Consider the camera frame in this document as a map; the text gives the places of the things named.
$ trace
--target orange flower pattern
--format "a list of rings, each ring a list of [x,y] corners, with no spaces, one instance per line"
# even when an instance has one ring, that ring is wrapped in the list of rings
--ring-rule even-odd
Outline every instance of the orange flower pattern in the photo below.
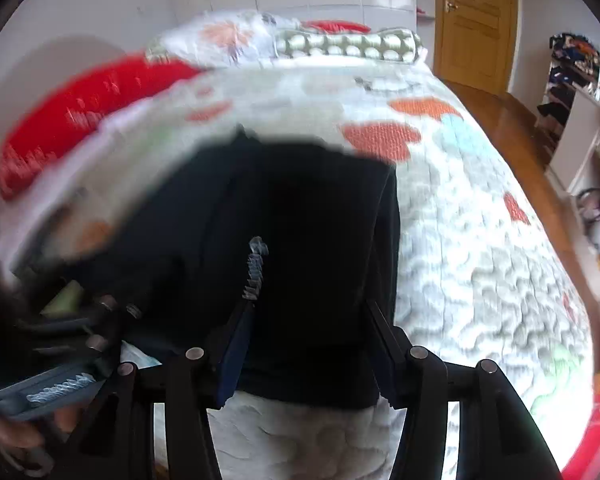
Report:
[[[509,216],[511,216],[512,222],[518,221],[527,225],[531,225],[526,213],[520,209],[518,202],[516,202],[516,199],[513,198],[513,195],[509,191],[504,194],[504,205],[509,211]]]
[[[435,97],[415,98],[415,99],[395,99],[389,101],[389,106],[408,115],[428,115],[439,121],[444,114],[452,114],[458,117],[462,117],[460,112],[453,108],[450,104],[436,99]]]
[[[340,131],[360,152],[395,162],[410,158],[407,142],[422,140],[420,132],[415,128],[393,122],[343,124]]]
[[[218,115],[225,113],[232,106],[233,103],[231,101],[222,101],[221,103],[216,103],[205,108],[199,108],[190,113],[187,116],[187,120],[195,123],[206,123],[215,119]]]
[[[88,223],[75,243],[75,250],[82,255],[101,248],[109,240],[112,231],[111,225],[104,220],[94,220]]]
[[[237,48],[249,44],[253,31],[240,30],[234,22],[211,23],[202,29],[200,36],[217,46]]]

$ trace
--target floral pillow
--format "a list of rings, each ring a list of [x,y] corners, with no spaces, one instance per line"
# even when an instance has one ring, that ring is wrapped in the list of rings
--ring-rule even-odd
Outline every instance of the floral pillow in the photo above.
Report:
[[[69,80],[7,134],[0,150],[0,195],[11,200],[27,189],[48,164],[92,134],[103,117],[201,72],[179,59],[134,54]]]
[[[387,28],[371,34],[316,34],[282,30],[276,35],[279,57],[352,56],[415,63],[426,54],[420,37],[406,28]]]
[[[148,56],[177,56],[203,67],[236,66],[274,57],[278,29],[299,25],[257,10],[212,12],[159,36]]]

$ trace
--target finger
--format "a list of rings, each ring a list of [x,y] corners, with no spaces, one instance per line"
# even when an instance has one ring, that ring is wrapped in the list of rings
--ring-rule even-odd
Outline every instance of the finger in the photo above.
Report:
[[[54,421],[60,431],[71,433],[80,421],[80,406],[65,406],[54,412]]]
[[[42,446],[45,439],[29,422],[13,422],[0,418],[0,444],[30,449]]]

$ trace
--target door handle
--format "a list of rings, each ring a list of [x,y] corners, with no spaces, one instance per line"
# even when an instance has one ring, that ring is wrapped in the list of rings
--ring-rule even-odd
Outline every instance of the door handle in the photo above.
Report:
[[[445,0],[445,12],[449,12],[451,10],[458,10],[458,6],[449,0]]]

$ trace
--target bolt head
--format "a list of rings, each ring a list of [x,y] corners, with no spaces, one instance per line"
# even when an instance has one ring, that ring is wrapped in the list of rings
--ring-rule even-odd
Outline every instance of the bolt head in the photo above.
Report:
[[[110,294],[106,294],[105,296],[102,296],[98,300],[98,303],[101,304],[101,305],[103,305],[104,308],[106,308],[107,310],[113,310],[118,305],[118,302],[116,301],[116,298],[114,298]]]
[[[426,359],[429,355],[429,351],[424,346],[412,346],[409,350],[409,354],[416,359]]]
[[[185,353],[185,357],[190,361],[197,361],[205,354],[205,351],[199,346],[194,346],[193,348],[189,348]]]
[[[480,368],[488,374],[493,374],[498,371],[498,365],[491,359],[483,359],[480,361]]]
[[[120,366],[118,367],[118,375],[129,375],[131,372],[134,371],[134,364],[133,363],[121,363]]]
[[[103,338],[100,334],[93,334],[87,339],[87,348],[92,348],[98,352],[104,352],[109,345],[109,341]]]

